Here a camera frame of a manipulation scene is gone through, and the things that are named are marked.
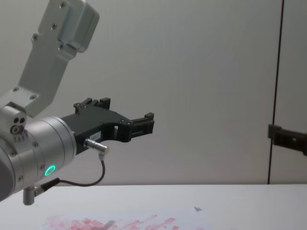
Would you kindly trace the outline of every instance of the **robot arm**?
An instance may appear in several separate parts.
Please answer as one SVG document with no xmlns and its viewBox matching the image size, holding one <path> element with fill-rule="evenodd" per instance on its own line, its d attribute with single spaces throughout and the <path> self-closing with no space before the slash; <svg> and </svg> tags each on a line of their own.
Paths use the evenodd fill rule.
<svg viewBox="0 0 307 230">
<path fill-rule="evenodd" d="M 0 98 L 0 201 L 24 189 L 24 203 L 31 205 L 42 193 L 34 183 L 76 155 L 98 150 L 104 167 L 108 147 L 100 142 L 129 142 L 153 132 L 152 113 L 127 119 L 109 110 L 108 98 L 76 103 L 75 113 L 63 118 L 26 121 L 52 102 L 68 62 L 88 48 L 98 20 L 85 0 L 50 0 L 18 86 Z"/>
</svg>

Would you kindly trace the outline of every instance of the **black mount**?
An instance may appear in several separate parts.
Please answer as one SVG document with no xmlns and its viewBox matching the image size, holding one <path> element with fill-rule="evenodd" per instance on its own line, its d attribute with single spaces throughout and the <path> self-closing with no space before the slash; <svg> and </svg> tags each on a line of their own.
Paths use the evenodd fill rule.
<svg viewBox="0 0 307 230">
<path fill-rule="evenodd" d="M 100 100 L 88 98 L 73 105 L 75 114 L 62 118 L 74 132 L 77 154 L 88 149 L 83 146 L 87 138 L 97 142 L 105 140 L 129 142 L 132 138 L 153 133 L 153 113 L 148 113 L 143 118 L 129 120 L 109 110 L 110 104 L 110 98 Z"/>
<path fill-rule="evenodd" d="M 273 145 L 301 151 L 307 156 L 306 133 L 294 132 L 283 129 L 280 126 L 269 125 L 268 136 L 273 141 Z"/>
</svg>

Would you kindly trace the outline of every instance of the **cable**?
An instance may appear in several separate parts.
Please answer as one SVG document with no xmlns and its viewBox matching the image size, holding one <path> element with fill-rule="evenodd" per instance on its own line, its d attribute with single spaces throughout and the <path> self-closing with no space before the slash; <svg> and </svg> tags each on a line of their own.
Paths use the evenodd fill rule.
<svg viewBox="0 0 307 230">
<path fill-rule="evenodd" d="M 104 178 L 105 174 L 106 174 L 105 162 L 104 162 L 104 161 L 101 161 L 101 165 L 102 165 L 102 174 L 101 174 L 101 177 L 100 177 L 97 181 L 95 181 L 95 182 L 93 182 L 93 183 L 90 183 L 90 184 L 79 184 L 79 183 L 76 183 L 76 182 L 65 181 L 65 180 L 60 180 L 59 182 L 60 182 L 60 183 L 71 184 L 71 185 L 79 186 L 79 187 L 90 187 L 90 186 L 94 186 L 94 185 L 98 184 L 99 182 L 101 182 L 102 179 Z"/>
</svg>

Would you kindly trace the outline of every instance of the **table surface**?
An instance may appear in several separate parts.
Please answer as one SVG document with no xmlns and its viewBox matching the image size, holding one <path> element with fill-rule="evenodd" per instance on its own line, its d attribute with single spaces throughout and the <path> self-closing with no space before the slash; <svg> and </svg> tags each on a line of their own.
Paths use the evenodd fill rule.
<svg viewBox="0 0 307 230">
<path fill-rule="evenodd" d="M 0 229 L 41 229 L 70 212 L 200 207 L 211 230 L 305 230 L 307 185 L 143 185 L 55 187 L 26 207 L 19 192 L 0 203 Z"/>
</svg>

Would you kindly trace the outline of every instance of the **silver cylinder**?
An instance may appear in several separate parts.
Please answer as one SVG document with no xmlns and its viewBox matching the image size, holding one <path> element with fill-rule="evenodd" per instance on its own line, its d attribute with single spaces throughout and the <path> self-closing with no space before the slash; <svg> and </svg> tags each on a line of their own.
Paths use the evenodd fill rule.
<svg viewBox="0 0 307 230">
<path fill-rule="evenodd" d="M 14 181 L 10 185 L 13 188 L 7 189 L 11 194 L 58 171 L 76 155 L 73 132 L 57 117 L 29 123 L 20 135 L 1 133 L 1 137 L 0 148 L 5 153 L 2 158 L 6 159 L 6 171 L 13 171 L 11 178 Z"/>
</svg>

